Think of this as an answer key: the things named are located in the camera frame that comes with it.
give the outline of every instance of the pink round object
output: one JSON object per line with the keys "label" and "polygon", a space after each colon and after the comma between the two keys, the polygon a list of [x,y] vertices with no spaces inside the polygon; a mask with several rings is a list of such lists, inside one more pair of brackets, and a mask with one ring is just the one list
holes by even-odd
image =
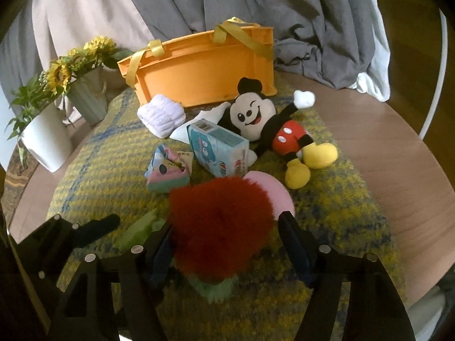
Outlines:
{"label": "pink round object", "polygon": [[295,216],[295,208],[292,198],[283,184],[270,174],[252,170],[246,173],[244,179],[256,182],[267,192],[268,198],[274,208],[274,219],[284,211],[290,211]]}

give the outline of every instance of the yellow handle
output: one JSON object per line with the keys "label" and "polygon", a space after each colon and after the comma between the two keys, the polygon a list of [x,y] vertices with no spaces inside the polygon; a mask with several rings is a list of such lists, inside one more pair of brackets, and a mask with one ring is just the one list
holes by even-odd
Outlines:
{"label": "yellow handle", "polygon": [[125,81],[131,88],[134,88],[134,83],[136,81],[136,72],[139,68],[142,57],[147,51],[150,51],[155,58],[163,56],[164,49],[161,40],[154,39],[153,41],[150,41],[147,47],[144,47],[142,50],[135,52],[131,57],[130,65],[128,66],[127,74],[125,76]]}
{"label": "yellow handle", "polygon": [[236,18],[233,16],[232,18],[226,20],[225,22],[217,25],[215,27],[215,32],[213,33],[213,43],[223,43],[226,41],[227,34],[229,33],[235,39],[240,41],[246,47],[252,49],[258,55],[263,56],[267,60],[274,60],[274,51],[271,46],[264,45],[252,39],[249,35],[247,35],[243,29],[241,29],[238,25],[234,24],[251,24],[258,26],[257,23],[248,23],[244,22],[242,19]]}

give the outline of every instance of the gray striped flower pot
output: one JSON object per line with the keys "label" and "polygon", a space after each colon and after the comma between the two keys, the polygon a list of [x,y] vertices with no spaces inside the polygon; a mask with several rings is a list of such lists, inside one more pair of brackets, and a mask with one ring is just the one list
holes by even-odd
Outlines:
{"label": "gray striped flower pot", "polygon": [[88,72],[70,85],[68,98],[89,125],[101,122],[107,114],[105,83],[102,67]]}

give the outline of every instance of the red fluffy toy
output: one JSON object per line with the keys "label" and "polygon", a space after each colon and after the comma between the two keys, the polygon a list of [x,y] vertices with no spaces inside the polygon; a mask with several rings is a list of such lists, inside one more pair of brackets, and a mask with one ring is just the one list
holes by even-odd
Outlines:
{"label": "red fluffy toy", "polygon": [[239,177],[174,189],[169,201],[177,268],[208,283],[246,270],[274,225],[266,192]]}

